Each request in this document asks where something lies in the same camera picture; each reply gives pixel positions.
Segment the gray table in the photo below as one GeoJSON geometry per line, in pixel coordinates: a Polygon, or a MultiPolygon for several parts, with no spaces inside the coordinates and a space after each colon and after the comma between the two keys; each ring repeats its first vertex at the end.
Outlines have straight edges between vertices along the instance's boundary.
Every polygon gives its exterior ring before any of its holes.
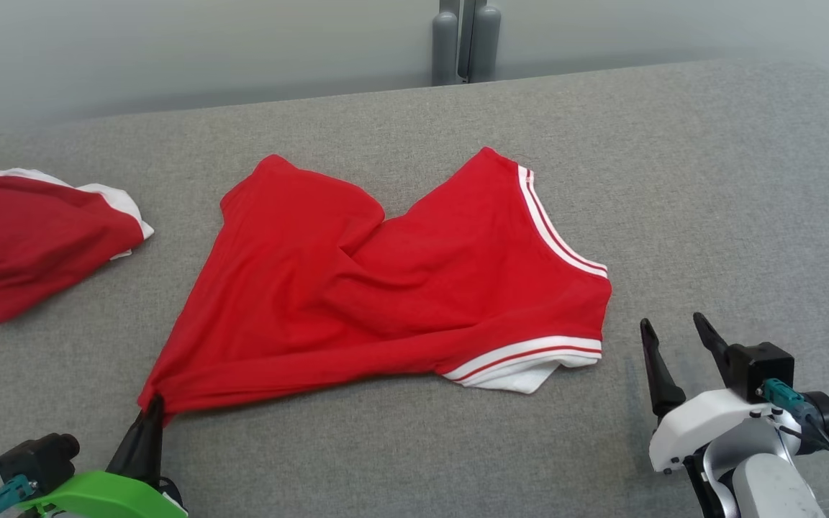
{"type": "MultiPolygon", "coordinates": [[[[193,516],[695,516],[648,462],[638,320],[678,383],[721,386],[691,323],[797,356],[829,393],[829,75],[718,61],[129,115],[0,137],[0,168],[128,190],[155,236],[0,325],[0,453],[71,432],[104,468],[221,224],[270,153],[389,216],[491,145],[538,174],[559,232],[610,267],[604,358],[532,396],[434,376],[181,416],[164,471],[193,516]]],[[[829,509],[829,457],[799,469],[829,509]]]]}

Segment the red shirt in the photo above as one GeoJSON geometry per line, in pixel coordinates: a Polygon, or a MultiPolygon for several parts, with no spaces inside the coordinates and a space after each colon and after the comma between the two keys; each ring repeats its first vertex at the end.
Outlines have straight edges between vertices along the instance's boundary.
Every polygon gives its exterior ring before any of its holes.
{"type": "Polygon", "coordinates": [[[152,233],[126,191],[0,171],[0,322],[129,255],[152,233]]]}
{"type": "Polygon", "coordinates": [[[264,158],[139,398],[167,412],[369,376],[536,390],[601,357],[606,268],[559,238],[533,172],[484,148],[400,217],[345,181],[264,158]]]}

